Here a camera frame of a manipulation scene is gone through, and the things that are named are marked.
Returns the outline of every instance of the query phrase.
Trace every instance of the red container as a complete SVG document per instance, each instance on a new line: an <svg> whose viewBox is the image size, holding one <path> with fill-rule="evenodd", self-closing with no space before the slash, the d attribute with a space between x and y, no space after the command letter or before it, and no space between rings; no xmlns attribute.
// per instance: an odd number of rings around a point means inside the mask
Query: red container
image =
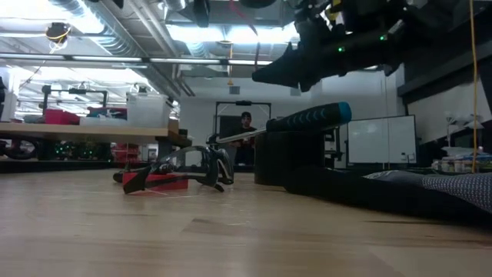
<svg viewBox="0 0 492 277"><path fill-rule="evenodd" d="M45 113L46 124L55 125L78 125L80 118L71 112L65 112L58 109L47 109Z"/></svg>

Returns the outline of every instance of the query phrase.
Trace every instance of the plastic bin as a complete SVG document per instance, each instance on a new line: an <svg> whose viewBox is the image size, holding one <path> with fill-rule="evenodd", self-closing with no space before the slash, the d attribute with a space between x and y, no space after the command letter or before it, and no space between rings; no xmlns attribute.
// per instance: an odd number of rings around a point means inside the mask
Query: plastic bin
<svg viewBox="0 0 492 277"><path fill-rule="evenodd" d="M165 95L128 94L128 124L141 128L167 128L171 109Z"/></svg>
<svg viewBox="0 0 492 277"><path fill-rule="evenodd" d="M106 118L106 117L98 117L98 118L80 118L80 125L83 126L128 126L128 122L124 119L120 118Z"/></svg>
<svg viewBox="0 0 492 277"><path fill-rule="evenodd" d="M80 118L76 114L51 108L46 109L45 118L46 124L78 125L80 122Z"/></svg>

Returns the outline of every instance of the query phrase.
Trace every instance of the white wall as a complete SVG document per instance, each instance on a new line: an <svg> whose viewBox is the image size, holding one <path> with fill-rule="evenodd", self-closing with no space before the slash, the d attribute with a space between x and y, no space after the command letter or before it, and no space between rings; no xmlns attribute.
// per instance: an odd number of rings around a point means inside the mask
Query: white wall
<svg viewBox="0 0 492 277"><path fill-rule="evenodd" d="M250 78L233 78L234 85L241 87L240 95L229 94L229 78L186 78L186 83L196 94L196 98L238 101L249 100L254 102L309 102L311 95L303 93L301 96L291 96L291 89L280 85L267 85L253 82Z"/></svg>
<svg viewBox="0 0 492 277"><path fill-rule="evenodd" d="M397 73L350 72L344 77L324 78L311 90L311 106L347 102L352 120L404 115L403 102L397 97ZM340 128L341 151L345 153L347 126ZM335 167L344 168L347 155Z"/></svg>
<svg viewBox="0 0 492 277"><path fill-rule="evenodd" d="M194 137L193 145L205 145L208 136L212 135L215 102L214 99L199 98L183 98L181 100L179 128L186 128L188 134ZM308 108L306 102L272 102L271 117L287 116L306 108ZM250 107L229 105L220 115L240 116L242 112L251 113L253 118L252 126L255 128L264 127L268 120L268 117L256 105Z"/></svg>
<svg viewBox="0 0 492 277"><path fill-rule="evenodd" d="M471 115L474 113L473 100L474 84L468 83L409 104L408 113L415 115L417 137L421 138L420 143L446 136L445 113L451 112L454 116ZM492 119L481 82L478 82L477 87L477 114L483 117L483 122Z"/></svg>

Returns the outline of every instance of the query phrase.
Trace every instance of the red box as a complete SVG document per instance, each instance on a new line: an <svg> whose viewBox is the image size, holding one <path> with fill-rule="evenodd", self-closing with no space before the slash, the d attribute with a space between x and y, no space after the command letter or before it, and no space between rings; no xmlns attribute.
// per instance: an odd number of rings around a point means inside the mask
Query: red box
<svg viewBox="0 0 492 277"><path fill-rule="evenodd" d="M128 181L130 181L133 177L135 177L137 173L135 172L125 172L123 173L123 186L126 185ZM147 177L147 182L156 181L156 180L165 180L169 178L174 178L176 175L174 174L149 174ZM172 183L162 184L151 188L153 191L165 191L165 190L175 190L175 189L188 189L188 180L179 180Z"/></svg>
<svg viewBox="0 0 492 277"><path fill-rule="evenodd" d="M71 112L65 112L58 109L47 109L45 113L46 124L55 125L78 125L80 118Z"/></svg>

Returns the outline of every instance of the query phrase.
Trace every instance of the wooden floor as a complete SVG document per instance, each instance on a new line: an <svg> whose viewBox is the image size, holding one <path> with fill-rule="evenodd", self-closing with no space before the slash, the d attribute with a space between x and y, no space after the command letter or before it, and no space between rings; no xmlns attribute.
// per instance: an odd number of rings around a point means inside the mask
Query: wooden floor
<svg viewBox="0 0 492 277"><path fill-rule="evenodd" d="M368 212L252 175L124 195L114 171L0 175L0 276L492 276L492 235Z"/></svg>

